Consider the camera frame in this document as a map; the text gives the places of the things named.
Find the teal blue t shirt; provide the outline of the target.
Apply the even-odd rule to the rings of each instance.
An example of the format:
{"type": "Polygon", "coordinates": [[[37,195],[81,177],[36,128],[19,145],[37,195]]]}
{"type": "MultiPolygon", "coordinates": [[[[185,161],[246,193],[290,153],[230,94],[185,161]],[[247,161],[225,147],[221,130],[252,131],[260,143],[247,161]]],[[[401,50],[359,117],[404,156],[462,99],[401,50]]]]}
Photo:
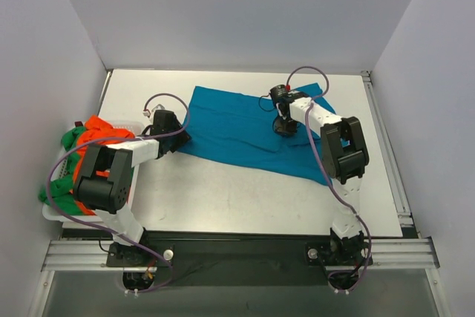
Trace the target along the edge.
{"type": "Polygon", "coordinates": [[[262,169],[326,185],[303,124],[282,137],[273,131],[272,101],[245,94],[197,86],[186,132],[191,136],[179,152],[195,157],[262,169]]]}

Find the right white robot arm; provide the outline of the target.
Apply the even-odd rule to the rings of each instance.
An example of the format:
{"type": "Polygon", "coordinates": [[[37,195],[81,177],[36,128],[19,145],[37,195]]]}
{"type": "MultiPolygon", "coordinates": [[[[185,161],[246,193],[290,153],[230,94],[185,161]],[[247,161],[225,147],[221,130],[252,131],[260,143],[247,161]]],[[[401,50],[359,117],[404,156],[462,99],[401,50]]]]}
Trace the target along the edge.
{"type": "Polygon", "coordinates": [[[319,169],[338,201],[330,228],[331,259],[345,264],[360,258],[368,248],[359,219],[360,188],[370,160],[360,121],[334,114],[288,85],[271,88],[269,95],[277,110],[274,132],[291,137],[299,125],[305,127],[319,169]]]}

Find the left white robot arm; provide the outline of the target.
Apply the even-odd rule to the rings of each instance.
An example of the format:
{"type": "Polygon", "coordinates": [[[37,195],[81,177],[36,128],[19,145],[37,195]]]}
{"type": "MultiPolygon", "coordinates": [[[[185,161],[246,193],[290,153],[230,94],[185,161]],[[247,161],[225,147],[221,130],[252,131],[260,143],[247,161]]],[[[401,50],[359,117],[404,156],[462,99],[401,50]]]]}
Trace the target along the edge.
{"type": "Polygon", "coordinates": [[[124,258],[136,267],[148,261],[150,248],[141,242],[145,229],[127,204],[133,169],[174,153],[191,139],[176,114],[166,109],[154,112],[149,134],[137,141],[89,145],[73,187],[74,199],[113,231],[114,242],[125,246],[124,258]]]}

